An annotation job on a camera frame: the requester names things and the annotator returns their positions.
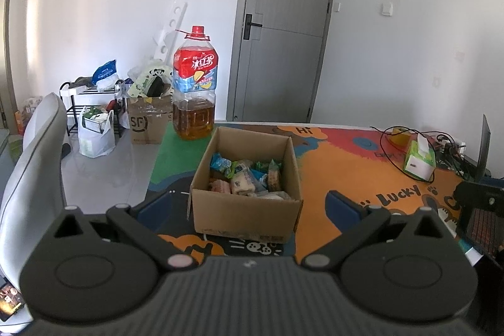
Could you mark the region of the purple snack pack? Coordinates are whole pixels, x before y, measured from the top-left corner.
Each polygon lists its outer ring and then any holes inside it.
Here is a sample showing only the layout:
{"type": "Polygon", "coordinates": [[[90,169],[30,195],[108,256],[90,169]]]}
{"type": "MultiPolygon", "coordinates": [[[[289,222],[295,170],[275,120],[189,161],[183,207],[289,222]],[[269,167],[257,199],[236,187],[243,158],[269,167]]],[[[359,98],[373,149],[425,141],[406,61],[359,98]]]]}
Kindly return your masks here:
{"type": "Polygon", "coordinates": [[[256,195],[257,198],[265,200],[292,200],[285,191],[276,192],[260,192],[256,195]]]}

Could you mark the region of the colourful table mat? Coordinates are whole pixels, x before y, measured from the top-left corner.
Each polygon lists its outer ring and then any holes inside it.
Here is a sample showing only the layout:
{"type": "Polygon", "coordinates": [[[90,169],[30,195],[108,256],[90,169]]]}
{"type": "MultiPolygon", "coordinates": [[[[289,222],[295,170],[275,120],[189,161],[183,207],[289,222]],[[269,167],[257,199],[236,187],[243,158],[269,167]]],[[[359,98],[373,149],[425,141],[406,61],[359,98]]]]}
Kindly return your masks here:
{"type": "Polygon", "coordinates": [[[450,231],[456,229],[460,207],[453,191],[461,179],[452,171],[438,170],[434,182],[415,182],[391,165],[392,160],[402,162],[404,155],[376,130],[285,124],[249,124],[247,128],[286,135],[294,143],[304,200],[297,231],[284,245],[198,235],[186,214],[187,200],[209,141],[183,141],[168,129],[149,190],[171,189],[174,195],[166,230],[156,233],[197,261],[209,255],[302,259],[340,234],[325,214],[325,197],[331,190],[357,205],[381,205],[393,213],[411,214],[420,206],[430,206],[450,231]]]}

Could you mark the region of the orange wrapped snack pack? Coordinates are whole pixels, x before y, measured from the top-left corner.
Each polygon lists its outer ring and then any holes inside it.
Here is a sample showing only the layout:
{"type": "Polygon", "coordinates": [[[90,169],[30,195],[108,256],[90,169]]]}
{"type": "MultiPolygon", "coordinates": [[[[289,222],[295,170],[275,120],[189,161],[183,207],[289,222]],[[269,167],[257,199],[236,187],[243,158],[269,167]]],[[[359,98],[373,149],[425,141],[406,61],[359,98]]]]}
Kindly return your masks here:
{"type": "Polygon", "coordinates": [[[221,180],[221,179],[214,179],[209,182],[209,191],[220,193],[220,194],[231,194],[231,186],[230,183],[221,180]]]}

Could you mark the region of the laptop screen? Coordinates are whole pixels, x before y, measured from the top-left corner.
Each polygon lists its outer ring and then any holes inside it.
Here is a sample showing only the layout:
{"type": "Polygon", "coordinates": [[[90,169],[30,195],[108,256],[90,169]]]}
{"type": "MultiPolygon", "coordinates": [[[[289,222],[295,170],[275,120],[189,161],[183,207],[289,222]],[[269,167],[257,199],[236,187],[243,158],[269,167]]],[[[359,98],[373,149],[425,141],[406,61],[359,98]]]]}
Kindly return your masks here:
{"type": "Polygon", "coordinates": [[[486,165],[490,151],[490,138],[491,131],[486,115],[483,115],[482,133],[479,147],[478,161],[476,171],[474,173],[474,180],[479,182],[485,175],[486,165]]]}

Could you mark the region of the green tissue box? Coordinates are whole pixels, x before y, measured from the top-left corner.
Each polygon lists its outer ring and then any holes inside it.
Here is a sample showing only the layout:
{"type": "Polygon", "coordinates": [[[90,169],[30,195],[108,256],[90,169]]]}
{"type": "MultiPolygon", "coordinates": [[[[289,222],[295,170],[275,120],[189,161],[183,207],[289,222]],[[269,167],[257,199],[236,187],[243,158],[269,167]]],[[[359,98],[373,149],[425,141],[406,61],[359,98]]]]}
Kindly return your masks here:
{"type": "Polygon", "coordinates": [[[428,139],[421,134],[412,136],[408,142],[402,171],[410,177],[429,182],[434,177],[436,167],[435,151],[428,139]]]}

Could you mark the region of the white power strip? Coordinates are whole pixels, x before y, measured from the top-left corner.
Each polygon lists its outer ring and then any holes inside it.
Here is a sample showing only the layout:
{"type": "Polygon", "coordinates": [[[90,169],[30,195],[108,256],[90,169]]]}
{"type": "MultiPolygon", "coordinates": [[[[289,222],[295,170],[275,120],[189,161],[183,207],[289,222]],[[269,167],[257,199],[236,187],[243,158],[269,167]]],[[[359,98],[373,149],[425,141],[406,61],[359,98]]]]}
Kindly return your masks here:
{"type": "Polygon", "coordinates": [[[438,135],[437,142],[441,145],[443,153],[450,153],[452,155],[464,156],[467,145],[464,141],[457,139],[450,140],[446,135],[438,135]]]}

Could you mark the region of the tall cracker pack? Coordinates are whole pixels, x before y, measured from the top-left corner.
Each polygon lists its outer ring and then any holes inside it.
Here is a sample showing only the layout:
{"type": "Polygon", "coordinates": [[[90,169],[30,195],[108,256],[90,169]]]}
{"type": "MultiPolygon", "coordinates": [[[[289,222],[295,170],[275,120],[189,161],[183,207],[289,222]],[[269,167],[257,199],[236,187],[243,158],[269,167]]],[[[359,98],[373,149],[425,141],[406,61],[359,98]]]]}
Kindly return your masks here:
{"type": "Polygon", "coordinates": [[[280,167],[279,164],[274,159],[272,159],[268,165],[267,184],[268,184],[268,190],[271,192],[277,192],[282,190],[280,167]]]}

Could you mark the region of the blue snack packet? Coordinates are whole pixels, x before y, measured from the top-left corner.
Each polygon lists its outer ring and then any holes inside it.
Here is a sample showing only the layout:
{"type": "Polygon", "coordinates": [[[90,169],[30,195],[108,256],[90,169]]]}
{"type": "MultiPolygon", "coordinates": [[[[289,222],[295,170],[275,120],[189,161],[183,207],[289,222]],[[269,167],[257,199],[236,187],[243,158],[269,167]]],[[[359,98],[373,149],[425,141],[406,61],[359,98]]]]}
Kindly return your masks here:
{"type": "Polygon", "coordinates": [[[219,153],[214,153],[210,161],[210,169],[221,174],[227,174],[232,167],[230,159],[222,157],[219,153]]]}

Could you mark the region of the green snack packet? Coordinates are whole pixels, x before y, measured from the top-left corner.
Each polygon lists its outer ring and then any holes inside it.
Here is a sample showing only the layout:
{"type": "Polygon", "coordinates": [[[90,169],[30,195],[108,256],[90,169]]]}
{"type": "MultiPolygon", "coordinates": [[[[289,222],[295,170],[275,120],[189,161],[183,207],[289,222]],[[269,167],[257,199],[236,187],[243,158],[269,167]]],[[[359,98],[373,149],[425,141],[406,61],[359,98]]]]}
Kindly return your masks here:
{"type": "Polygon", "coordinates": [[[278,162],[274,159],[269,161],[257,161],[254,163],[254,169],[262,173],[268,173],[270,170],[281,171],[282,166],[282,162],[278,162]]]}

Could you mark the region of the cream wrapped bread pack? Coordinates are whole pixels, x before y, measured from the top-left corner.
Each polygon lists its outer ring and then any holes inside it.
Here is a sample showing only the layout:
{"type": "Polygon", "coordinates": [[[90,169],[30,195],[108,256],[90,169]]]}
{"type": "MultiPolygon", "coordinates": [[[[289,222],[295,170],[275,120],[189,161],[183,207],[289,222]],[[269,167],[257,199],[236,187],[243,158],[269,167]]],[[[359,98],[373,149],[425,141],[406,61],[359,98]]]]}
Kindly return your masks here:
{"type": "Polygon", "coordinates": [[[230,182],[232,194],[248,195],[256,191],[254,176],[249,170],[242,170],[236,173],[230,182]]]}

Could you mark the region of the white plastic bag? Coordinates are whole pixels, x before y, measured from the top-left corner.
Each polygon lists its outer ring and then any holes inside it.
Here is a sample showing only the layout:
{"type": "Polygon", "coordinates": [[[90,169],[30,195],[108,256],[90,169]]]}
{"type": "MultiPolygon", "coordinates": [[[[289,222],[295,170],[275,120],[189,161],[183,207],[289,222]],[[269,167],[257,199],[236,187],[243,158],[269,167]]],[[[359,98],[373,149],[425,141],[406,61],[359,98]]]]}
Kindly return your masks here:
{"type": "Polygon", "coordinates": [[[85,106],[78,116],[79,152],[87,158],[107,156],[115,148],[114,116],[100,106],[85,106]]]}

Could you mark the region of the brown cardboard box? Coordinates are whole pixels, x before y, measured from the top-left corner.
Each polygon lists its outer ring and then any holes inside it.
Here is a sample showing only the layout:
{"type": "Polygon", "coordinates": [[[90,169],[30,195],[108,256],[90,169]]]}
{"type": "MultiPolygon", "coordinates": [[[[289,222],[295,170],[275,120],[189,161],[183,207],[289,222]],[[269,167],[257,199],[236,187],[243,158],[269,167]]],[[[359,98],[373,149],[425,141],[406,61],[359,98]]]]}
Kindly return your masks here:
{"type": "Polygon", "coordinates": [[[294,146],[289,136],[220,126],[193,177],[187,215],[195,231],[252,241],[285,243],[296,232],[303,200],[294,146]],[[215,153],[230,160],[275,159],[282,163],[281,190],[289,199],[265,199],[209,190],[215,153]]]}

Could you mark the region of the yellow box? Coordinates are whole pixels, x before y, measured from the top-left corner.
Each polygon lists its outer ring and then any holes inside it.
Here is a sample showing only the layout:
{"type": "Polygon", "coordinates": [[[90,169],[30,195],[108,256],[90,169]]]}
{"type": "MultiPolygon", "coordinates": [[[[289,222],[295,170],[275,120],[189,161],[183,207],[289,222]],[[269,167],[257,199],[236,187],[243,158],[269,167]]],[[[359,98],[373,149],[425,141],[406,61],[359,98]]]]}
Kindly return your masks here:
{"type": "Polygon", "coordinates": [[[412,136],[411,130],[405,127],[394,127],[388,137],[389,142],[396,147],[406,147],[412,136]]]}

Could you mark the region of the SF cardboard box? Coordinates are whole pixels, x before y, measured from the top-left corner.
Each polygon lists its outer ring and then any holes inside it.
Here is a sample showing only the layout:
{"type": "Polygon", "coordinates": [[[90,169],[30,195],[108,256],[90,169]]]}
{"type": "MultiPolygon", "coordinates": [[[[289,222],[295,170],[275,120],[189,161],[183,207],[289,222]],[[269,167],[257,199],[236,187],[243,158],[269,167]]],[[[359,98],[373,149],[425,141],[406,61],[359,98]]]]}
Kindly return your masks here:
{"type": "Polygon", "coordinates": [[[172,122],[170,95],[163,97],[128,97],[126,99],[132,144],[161,144],[172,122]]]}

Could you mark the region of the grey chair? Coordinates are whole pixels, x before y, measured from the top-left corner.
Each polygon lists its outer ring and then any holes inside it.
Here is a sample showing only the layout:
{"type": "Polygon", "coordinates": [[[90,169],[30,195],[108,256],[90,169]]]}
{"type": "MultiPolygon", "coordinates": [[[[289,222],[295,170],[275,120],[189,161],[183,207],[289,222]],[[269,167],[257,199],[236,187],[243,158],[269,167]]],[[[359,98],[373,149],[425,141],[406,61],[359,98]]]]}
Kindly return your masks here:
{"type": "Polygon", "coordinates": [[[1,271],[15,288],[32,251],[66,206],[61,178],[66,126],[60,97],[46,95],[27,125],[22,154],[3,192],[1,271]]]}

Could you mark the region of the panda print bag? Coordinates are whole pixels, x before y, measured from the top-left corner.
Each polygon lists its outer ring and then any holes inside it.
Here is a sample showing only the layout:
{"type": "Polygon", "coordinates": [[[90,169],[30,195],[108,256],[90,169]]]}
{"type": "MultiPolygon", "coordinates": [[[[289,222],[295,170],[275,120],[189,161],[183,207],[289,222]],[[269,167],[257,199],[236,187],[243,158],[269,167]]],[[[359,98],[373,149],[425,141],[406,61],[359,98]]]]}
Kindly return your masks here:
{"type": "Polygon", "coordinates": [[[173,93],[173,68],[161,60],[137,65],[128,72],[132,84],[127,91],[131,98],[163,97],[173,93]]]}

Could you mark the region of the blue plastic bag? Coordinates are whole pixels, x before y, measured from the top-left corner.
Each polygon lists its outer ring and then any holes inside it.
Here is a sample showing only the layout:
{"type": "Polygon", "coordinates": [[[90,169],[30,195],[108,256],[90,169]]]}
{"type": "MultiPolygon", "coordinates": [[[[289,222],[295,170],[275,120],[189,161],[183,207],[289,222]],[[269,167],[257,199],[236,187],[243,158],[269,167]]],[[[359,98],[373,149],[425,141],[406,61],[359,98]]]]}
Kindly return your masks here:
{"type": "Polygon", "coordinates": [[[116,60],[109,60],[108,62],[100,65],[98,69],[93,73],[91,77],[91,83],[97,85],[99,81],[105,80],[106,78],[116,74],[116,60]]]}

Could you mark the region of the large iced tea bottle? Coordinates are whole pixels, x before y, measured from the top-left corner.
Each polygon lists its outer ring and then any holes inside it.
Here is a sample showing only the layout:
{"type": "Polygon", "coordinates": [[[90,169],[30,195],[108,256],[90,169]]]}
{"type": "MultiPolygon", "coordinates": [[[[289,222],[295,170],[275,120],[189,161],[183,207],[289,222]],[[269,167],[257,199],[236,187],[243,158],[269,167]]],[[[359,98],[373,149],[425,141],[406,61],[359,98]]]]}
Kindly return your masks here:
{"type": "Polygon", "coordinates": [[[174,54],[173,125],[183,140],[204,138],[213,131],[218,64],[205,28],[192,27],[174,54]]]}

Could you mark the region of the small brown carton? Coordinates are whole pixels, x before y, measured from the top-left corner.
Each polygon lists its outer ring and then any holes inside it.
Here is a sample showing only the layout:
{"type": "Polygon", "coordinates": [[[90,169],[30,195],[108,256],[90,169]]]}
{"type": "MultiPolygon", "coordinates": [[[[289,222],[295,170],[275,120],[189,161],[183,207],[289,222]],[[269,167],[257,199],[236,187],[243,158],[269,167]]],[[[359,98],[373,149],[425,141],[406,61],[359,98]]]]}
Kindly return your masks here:
{"type": "Polygon", "coordinates": [[[14,119],[16,122],[18,134],[23,136],[25,133],[25,129],[26,129],[26,121],[25,121],[25,117],[24,117],[23,113],[20,111],[16,111],[14,113],[14,119]]]}

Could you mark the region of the white perforated board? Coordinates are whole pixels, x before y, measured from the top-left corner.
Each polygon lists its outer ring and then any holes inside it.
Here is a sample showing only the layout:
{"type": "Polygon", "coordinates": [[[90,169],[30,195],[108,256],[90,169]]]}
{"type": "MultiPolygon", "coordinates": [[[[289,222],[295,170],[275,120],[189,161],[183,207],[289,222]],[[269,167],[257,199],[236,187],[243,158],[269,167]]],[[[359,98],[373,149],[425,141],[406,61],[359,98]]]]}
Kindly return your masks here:
{"type": "Polygon", "coordinates": [[[175,41],[185,17],[187,6],[187,2],[172,2],[162,30],[154,36],[156,44],[153,54],[154,60],[161,60],[163,63],[167,63],[173,57],[175,41]]]}

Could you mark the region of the grey door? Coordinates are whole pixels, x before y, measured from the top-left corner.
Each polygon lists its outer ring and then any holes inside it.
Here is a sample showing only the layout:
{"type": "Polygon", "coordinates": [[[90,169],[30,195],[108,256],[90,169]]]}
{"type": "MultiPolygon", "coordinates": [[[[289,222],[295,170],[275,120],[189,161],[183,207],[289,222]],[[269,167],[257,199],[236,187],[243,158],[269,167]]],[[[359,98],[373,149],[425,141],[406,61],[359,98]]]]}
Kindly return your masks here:
{"type": "Polygon", "coordinates": [[[306,123],[313,112],[333,0],[238,0],[226,118],[306,123]],[[246,14],[263,24],[244,41],[246,14]]]}

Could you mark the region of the white wall switch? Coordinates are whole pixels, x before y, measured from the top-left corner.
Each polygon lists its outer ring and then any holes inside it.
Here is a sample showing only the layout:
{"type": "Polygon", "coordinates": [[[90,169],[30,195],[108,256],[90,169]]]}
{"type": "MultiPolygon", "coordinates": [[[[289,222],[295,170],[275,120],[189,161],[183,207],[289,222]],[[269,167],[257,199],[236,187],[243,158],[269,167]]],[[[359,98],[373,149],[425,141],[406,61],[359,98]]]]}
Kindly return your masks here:
{"type": "Polygon", "coordinates": [[[382,4],[381,15],[386,17],[392,17],[394,13],[394,5],[392,2],[387,2],[382,4]]]}

